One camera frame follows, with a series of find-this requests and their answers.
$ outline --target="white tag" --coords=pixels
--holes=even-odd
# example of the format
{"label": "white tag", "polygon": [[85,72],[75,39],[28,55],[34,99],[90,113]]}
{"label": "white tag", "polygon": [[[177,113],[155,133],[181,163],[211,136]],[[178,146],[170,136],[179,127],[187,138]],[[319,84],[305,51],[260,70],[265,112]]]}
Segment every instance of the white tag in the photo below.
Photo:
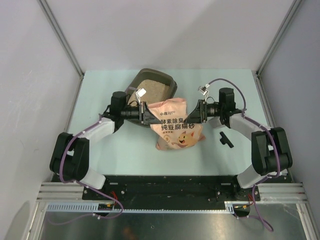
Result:
{"label": "white tag", "polygon": [[136,94],[141,98],[143,95],[145,95],[147,91],[144,88],[139,89],[136,91]]}

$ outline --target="gray wall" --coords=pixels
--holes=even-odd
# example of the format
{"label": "gray wall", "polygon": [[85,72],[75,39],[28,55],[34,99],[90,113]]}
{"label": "gray wall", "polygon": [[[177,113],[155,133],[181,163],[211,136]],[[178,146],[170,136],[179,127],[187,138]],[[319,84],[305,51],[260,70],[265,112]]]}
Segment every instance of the gray wall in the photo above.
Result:
{"label": "gray wall", "polygon": [[1,0],[0,32],[0,239],[18,240],[80,79],[36,0]]}
{"label": "gray wall", "polygon": [[320,0],[306,0],[262,73],[277,125],[285,128],[292,172],[320,224]]}

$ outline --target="white wall panel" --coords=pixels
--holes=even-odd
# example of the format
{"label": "white wall panel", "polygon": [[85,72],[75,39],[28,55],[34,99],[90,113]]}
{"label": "white wall panel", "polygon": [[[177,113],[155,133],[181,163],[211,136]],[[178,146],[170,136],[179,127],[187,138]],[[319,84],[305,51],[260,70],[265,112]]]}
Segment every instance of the white wall panel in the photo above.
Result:
{"label": "white wall panel", "polygon": [[277,124],[286,130],[297,182],[320,224],[320,1],[308,0],[262,73]]}
{"label": "white wall panel", "polygon": [[256,70],[293,0],[49,0],[83,70]]}
{"label": "white wall panel", "polygon": [[0,1],[0,239],[20,239],[79,77],[36,0]]}

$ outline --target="aluminum frame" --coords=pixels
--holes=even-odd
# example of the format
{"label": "aluminum frame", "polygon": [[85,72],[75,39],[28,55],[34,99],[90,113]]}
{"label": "aluminum frame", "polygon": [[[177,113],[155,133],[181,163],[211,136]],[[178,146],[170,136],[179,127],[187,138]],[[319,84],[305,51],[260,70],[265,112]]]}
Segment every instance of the aluminum frame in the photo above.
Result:
{"label": "aluminum frame", "polygon": [[[310,211],[308,198],[302,183],[261,183],[258,185],[261,201],[264,204],[296,204],[301,223],[308,240],[319,239],[319,233]],[[84,187],[77,183],[43,182],[36,200],[34,215],[29,225],[29,231],[24,240],[38,240],[46,212],[81,212],[92,213],[109,211],[98,210],[99,203],[112,203],[111,200],[82,200]],[[194,213],[194,214],[233,214],[233,204],[244,204],[242,201],[225,201],[225,210],[205,211],[169,211],[169,210],[125,210],[125,213]]]}

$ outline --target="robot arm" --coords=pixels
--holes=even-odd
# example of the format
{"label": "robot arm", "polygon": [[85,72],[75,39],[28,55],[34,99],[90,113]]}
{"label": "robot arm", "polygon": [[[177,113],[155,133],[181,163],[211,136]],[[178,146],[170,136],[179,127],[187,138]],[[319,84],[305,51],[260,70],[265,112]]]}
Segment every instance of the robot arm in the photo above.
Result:
{"label": "robot arm", "polygon": [[[203,95],[208,96],[206,87],[201,87],[200,90],[204,93]],[[123,125],[124,119],[135,119],[145,125],[161,124],[161,121],[149,111],[145,102],[139,100],[137,106],[129,106],[128,96],[125,92],[114,92],[111,97],[111,104],[101,115],[98,123],[76,136],[66,132],[58,136],[50,162],[50,170],[59,174],[63,162],[62,174],[64,179],[67,181],[77,180],[95,189],[101,189],[106,178],[90,168],[90,146],[115,133]],[[204,100],[198,100],[194,111],[185,119],[186,123],[202,124],[207,121],[214,128],[227,126],[251,140],[252,165],[236,176],[237,185],[240,188],[250,188],[266,175],[277,171],[275,152],[269,150],[271,143],[268,134],[259,125],[254,124],[255,121],[244,116],[242,111],[236,108],[232,88],[221,88],[219,90],[219,102],[206,103],[206,97]],[[290,168],[292,166],[292,156],[285,131],[279,127],[266,127],[265,130],[269,131],[274,139],[280,161],[280,170]]]}
{"label": "robot arm", "polygon": [[90,147],[115,133],[123,125],[124,119],[135,119],[145,125],[161,124],[161,121],[149,111],[145,102],[141,102],[138,106],[127,104],[128,96],[125,92],[114,92],[111,104],[96,124],[76,136],[66,132],[61,133],[53,150],[50,170],[59,174],[63,163],[62,174],[66,181],[76,180],[95,189],[101,189],[106,178],[90,168]]}
{"label": "robot arm", "polygon": [[[267,175],[276,175],[278,165],[276,153],[279,158],[280,171],[292,166],[292,156],[286,136],[281,127],[271,128],[263,126],[253,119],[245,116],[241,110],[236,108],[234,90],[232,88],[221,88],[219,90],[219,102],[206,103],[209,91],[206,87],[200,87],[199,91],[205,96],[205,100],[198,100],[196,108],[185,120],[186,123],[208,123],[213,128],[227,126],[241,133],[251,141],[251,165],[236,176],[237,185],[241,189],[251,188],[254,184]],[[275,149],[269,150],[272,136]]]}

